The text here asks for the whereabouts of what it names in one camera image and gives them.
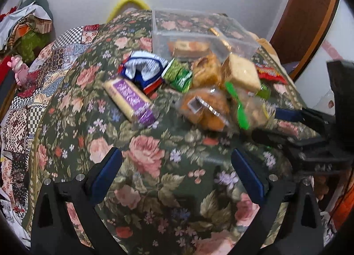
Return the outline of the golden pastry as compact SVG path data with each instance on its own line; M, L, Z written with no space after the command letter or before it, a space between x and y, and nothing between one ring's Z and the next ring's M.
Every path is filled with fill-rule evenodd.
M195 60L192 64L193 88L220 86L223 82L221 63L214 53Z

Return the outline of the purple cake bar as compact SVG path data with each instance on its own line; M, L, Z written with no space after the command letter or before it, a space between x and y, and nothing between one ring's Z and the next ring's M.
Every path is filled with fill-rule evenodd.
M146 127L157 120L153 103L130 80L118 76L105 81L103 88L131 123Z

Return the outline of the pink plush toy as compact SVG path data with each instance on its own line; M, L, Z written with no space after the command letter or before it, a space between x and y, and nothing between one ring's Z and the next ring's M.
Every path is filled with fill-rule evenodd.
M14 78L18 86L24 86L27 82L29 67L19 55L12 56L7 65L14 72Z

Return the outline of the cake slice in box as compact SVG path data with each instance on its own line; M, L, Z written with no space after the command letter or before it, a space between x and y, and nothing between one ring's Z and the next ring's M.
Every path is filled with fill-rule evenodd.
M178 40L167 45L172 56L177 58L199 58L211 52L208 42Z

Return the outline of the green-trimmed pastry bag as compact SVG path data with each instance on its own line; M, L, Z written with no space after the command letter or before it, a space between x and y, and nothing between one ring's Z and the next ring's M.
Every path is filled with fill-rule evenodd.
M251 131L266 125L269 114L260 98L250 96L231 82L226 82L225 88L230 97L230 116L241 130Z

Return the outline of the red snack bag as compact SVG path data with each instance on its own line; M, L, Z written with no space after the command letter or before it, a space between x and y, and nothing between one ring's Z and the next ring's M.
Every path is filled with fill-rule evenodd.
M257 70L259 79L261 79L261 80L280 83L283 85L287 84L287 80L284 78L284 76L272 67L267 67L264 65L256 64L256 70Z

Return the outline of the patchwork quilt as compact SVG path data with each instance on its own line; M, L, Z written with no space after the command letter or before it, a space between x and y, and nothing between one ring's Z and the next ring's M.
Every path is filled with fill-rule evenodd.
M72 28L46 46L1 122L1 223L26 247L31 239L22 220L28 207L27 176L35 132L59 84L100 28L100 24Z

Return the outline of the clear plastic storage box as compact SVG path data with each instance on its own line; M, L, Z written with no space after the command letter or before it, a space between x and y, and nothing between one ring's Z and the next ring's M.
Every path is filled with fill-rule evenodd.
M230 52L250 59L259 44L235 19L224 14L191 10L154 9L152 11L152 50L166 59L173 57L170 41L208 42L210 50L224 61ZM179 58L192 61L195 58Z

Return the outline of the brown wooden door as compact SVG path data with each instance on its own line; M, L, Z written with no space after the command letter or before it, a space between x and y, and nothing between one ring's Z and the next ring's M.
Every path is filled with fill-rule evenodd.
M298 79L324 41L340 0L288 0L271 44L282 65L296 63Z

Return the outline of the blue white snack bag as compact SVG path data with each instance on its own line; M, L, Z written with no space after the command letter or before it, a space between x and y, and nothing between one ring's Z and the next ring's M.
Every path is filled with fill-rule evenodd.
M163 83L162 73L169 63L156 54L134 51L119 65L118 73L149 96Z

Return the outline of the pile of clothes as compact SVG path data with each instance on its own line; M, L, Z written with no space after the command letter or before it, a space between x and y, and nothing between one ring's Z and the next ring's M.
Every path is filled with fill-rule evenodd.
M1 14L1 58L19 55L31 63L49 44L53 14L47 0L20 1L8 13Z

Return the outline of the green snack packet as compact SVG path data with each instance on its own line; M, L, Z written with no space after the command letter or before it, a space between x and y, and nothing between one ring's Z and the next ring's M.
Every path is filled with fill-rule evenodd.
M189 91L192 78L192 71L176 58L173 58L162 72L165 83L180 93Z

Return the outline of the orange bread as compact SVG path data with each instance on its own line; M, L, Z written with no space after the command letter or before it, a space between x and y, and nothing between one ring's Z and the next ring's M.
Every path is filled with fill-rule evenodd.
M204 130L223 132L232 128L226 95L218 88L190 89L177 101L176 108L192 124Z

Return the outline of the floral green bed cover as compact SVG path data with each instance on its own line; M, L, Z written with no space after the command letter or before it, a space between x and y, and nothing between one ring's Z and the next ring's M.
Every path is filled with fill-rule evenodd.
M260 209L231 164L233 150L242 149L269 174L300 182L284 145L258 144L255 135L272 131L286 143L315 136L301 123L275 118L276 108L304 106L272 47L257 43L248 60L276 69L287 80L283 85L260 79L257 93L242 88L264 103L269 114L265 126L241 130L230 116L232 128L204 130L178 112L176 103L185 93L163 81L147 96L158 118L140 127L120 111L103 83L121 76L118 67L132 52L155 54L152 11L124 13L102 26L69 69L37 128L30 156L28 228L32 231L45 179L58 183L85 175L116 147L122 165L95 210L125 254L230 254ZM66 206L80 242L91 247L73 204ZM276 239L286 209L282 203L264 246Z

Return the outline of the yellow foam hoop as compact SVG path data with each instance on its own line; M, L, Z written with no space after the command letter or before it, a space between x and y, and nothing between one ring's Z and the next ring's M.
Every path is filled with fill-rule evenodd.
M150 10L151 7L144 0L119 0L110 12L106 22L110 22L117 15L121 14L125 10L133 8L137 10Z

